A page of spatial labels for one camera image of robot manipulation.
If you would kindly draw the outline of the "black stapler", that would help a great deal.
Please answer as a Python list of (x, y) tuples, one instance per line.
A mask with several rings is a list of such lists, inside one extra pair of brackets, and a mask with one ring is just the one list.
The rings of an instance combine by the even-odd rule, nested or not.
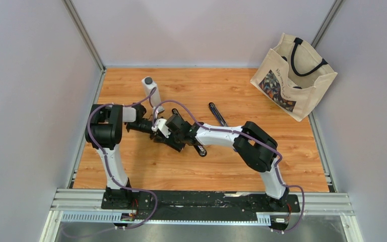
[[(173, 114), (176, 114), (176, 115), (180, 116), (180, 113), (178, 112), (178, 110), (176, 108), (173, 108), (171, 111), (172, 111)], [(202, 146), (202, 145), (195, 145), (193, 147), (195, 148), (197, 153), (200, 155), (200, 157), (205, 157), (207, 155), (207, 151), (206, 151), (204, 146)]]

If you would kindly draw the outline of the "blue stapler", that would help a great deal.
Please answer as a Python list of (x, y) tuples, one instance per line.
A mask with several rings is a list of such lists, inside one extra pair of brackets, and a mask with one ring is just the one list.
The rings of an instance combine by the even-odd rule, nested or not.
[(221, 115), (221, 113), (218, 111), (218, 109), (216, 108), (215, 104), (213, 102), (210, 102), (208, 104), (208, 107), (211, 111), (211, 113), (213, 114), (213, 116), (216, 118), (216, 120), (218, 121), (218, 123), (223, 126), (223, 127), (227, 127), (228, 124), (226, 122), (226, 120), (224, 120), (223, 116)]

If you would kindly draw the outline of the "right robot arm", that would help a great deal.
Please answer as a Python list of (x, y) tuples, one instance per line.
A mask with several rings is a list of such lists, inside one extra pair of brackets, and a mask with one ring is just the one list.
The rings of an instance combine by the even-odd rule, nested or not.
[(155, 142), (166, 144), (180, 152), (186, 145), (193, 146), (204, 157), (208, 145), (233, 149), (252, 170), (258, 172), (266, 187), (267, 204), (274, 211), (287, 205), (289, 189), (278, 170), (278, 143), (253, 122), (237, 127), (218, 127), (203, 122), (190, 124), (180, 114), (152, 122)]

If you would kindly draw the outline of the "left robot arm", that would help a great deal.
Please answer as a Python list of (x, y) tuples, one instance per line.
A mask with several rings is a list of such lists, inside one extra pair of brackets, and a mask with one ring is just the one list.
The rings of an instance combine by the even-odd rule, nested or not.
[(145, 208), (156, 209), (157, 195), (150, 190), (134, 189), (126, 174), (119, 150), (122, 140), (123, 114), (128, 112), (129, 121), (136, 119), (136, 110), (117, 104), (94, 104), (87, 120), (85, 139), (99, 154), (106, 174), (106, 188), (102, 209), (129, 209), (147, 199)]

